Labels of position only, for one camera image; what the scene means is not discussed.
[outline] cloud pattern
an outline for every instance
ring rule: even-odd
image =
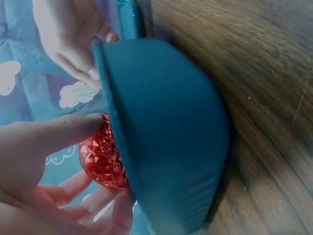
[[[99,89],[90,87],[83,82],[64,86],[60,90],[59,106],[73,108],[80,103],[88,103],[99,93]]]

